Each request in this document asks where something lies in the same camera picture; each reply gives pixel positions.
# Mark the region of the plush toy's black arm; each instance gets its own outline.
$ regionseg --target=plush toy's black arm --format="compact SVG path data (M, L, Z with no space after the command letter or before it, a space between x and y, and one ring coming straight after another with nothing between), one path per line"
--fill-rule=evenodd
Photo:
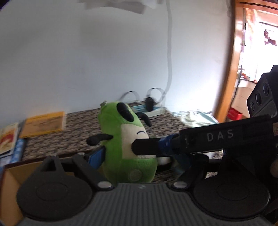
M111 140L112 138L113 138L112 135L109 135L106 133L100 133L100 134L88 137L86 140L86 143L90 146L95 146L95 145L98 145L98 143L101 141Z
M146 123L147 126L152 126L152 122L146 114L144 114L142 112L137 112L135 114L137 115L138 118L142 119Z

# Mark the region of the wall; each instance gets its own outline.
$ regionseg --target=wall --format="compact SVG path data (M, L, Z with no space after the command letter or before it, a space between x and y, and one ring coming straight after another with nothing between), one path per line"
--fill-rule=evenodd
M171 111L211 111L228 54L223 0L170 0ZM0 12L0 126L52 111L98 108L167 83L166 5L139 15L77 0L12 0ZM153 95L159 98L159 92Z

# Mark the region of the red object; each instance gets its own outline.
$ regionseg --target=red object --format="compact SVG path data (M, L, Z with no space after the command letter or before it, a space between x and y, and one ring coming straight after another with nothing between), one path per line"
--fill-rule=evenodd
M233 121L240 120L242 117L242 113L230 107L227 117Z

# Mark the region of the stuffed animal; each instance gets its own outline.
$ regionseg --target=stuffed animal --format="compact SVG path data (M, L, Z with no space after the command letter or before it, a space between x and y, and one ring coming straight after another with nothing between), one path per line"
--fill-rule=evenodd
M102 103L98 121L102 134L87 139L88 145L105 146L105 161L102 164L105 177L118 182L151 182L157 169L156 156L137 156L131 150L135 139L149 138L141 123L151 121L144 113L134 113L122 102Z

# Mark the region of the cardboard box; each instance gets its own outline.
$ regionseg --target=cardboard box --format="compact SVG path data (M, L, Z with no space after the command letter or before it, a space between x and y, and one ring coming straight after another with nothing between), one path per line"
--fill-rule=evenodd
M60 158L69 158L76 153L59 155ZM15 226L23 215L16 202L16 193L20 185L43 162L44 158L28 160L6 165L0 180L0 225Z

